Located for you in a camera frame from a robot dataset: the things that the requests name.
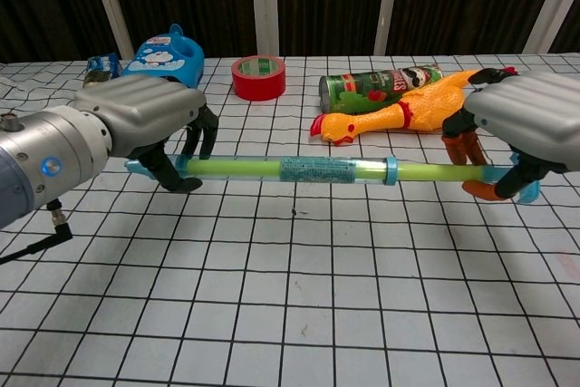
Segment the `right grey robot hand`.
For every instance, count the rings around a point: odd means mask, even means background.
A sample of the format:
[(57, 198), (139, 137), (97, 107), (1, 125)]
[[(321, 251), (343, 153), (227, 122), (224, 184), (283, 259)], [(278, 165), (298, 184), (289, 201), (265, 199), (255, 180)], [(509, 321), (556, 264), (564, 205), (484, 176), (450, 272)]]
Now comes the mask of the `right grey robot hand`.
[[(487, 201), (516, 198), (530, 203), (550, 172), (579, 170), (579, 82), (542, 71), (485, 68), (468, 78), (475, 91), (442, 123), (451, 162), (484, 169), (481, 180), (463, 183), (470, 195)], [(501, 176), (487, 168), (478, 128), (503, 140), (513, 165)]]

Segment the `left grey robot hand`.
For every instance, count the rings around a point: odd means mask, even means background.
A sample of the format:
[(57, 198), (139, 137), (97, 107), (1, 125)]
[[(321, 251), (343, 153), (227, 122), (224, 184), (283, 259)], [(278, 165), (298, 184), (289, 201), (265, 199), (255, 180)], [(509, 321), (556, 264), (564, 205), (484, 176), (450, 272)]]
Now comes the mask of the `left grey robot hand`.
[(202, 186), (200, 179), (183, 177), (165, 152), (169, 138), (185, 129), (180, 157), (189, 160), (197, 153), (202, 160), (210, 158), (219, 120), (200, 90), (165, 78), (130, 74), (80, 89), (72, 106), (105, 124), (113, 157), (138, 161), (165, 190), (190, 193)]

